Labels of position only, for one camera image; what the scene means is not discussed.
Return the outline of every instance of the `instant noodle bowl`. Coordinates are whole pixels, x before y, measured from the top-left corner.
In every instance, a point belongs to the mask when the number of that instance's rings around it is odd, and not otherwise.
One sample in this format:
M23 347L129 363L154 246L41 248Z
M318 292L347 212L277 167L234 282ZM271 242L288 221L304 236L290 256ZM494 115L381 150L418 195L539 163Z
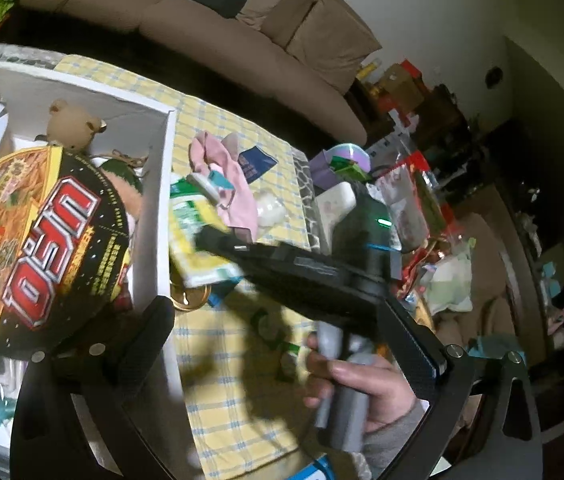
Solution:
M57 146L0 159L0 353L27 359L73 334L119 292L124 206L85 158Z

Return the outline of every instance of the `metal bolt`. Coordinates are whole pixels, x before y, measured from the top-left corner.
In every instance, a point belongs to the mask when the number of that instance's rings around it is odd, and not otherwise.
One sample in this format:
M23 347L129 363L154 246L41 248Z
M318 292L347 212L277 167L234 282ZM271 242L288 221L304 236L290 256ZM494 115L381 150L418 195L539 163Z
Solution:
M44 361L45 357L46 357L46 354L44 352L42 352L41 350L38 350L37 352L35 352L31 356L31 361L33 363L41 363L42 361Z
M522 357L517 352L510 351L507 353L508 360L514 362L516 365L519 365L522 362Z
M95 343L94 345L90 346L90 348L88 349L88 353L91 355L101 355L104 353L104 350L106 350L105 344Z
M451 357L462 357L464 355L464 349L459 345L449 345L446 347L446 353Z

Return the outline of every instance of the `brown bear toy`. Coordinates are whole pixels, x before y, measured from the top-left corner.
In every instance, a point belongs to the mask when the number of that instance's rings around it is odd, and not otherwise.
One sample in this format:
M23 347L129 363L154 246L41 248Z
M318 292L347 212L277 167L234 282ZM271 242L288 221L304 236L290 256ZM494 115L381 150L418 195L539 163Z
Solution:
M64 99L55 99L50 105L50 120L45 136L35 140L47 140L72 152L84 152L95 134L106 129L106 123L92 116L80 106L69 105Z

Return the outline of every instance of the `gray handle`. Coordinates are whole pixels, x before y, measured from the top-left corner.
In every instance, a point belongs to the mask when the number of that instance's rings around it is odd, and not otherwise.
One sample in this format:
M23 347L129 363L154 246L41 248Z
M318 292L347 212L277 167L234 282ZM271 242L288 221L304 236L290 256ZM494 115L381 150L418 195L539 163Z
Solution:
M342 356L342 330L328 323L318 322L318 349L328 359ZM360 336L349 338L349 350L354 351L347 361L370 365L375 358L369 353L372 344ZM347 386L335 384L333 396L319 404L315 426L318 441L323 446L346 452L361 452L364 438L364 423L368 411L368 395Z

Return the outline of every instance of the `hand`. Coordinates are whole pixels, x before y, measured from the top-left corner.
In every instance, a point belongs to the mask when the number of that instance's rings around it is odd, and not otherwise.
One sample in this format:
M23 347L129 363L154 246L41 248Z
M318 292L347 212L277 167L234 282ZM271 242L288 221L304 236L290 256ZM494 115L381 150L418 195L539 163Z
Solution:
M415 394L406 378L390 362L380 356L373 365L356 365L345 361L329 361L316 352L318 338L309 335L306 344L313 352L306 359L311 373L305 384L304 403L317 408L321 399L333 394L333 383L350 386L369 395L364 431L370 433L395 422L409 413L415 404Z

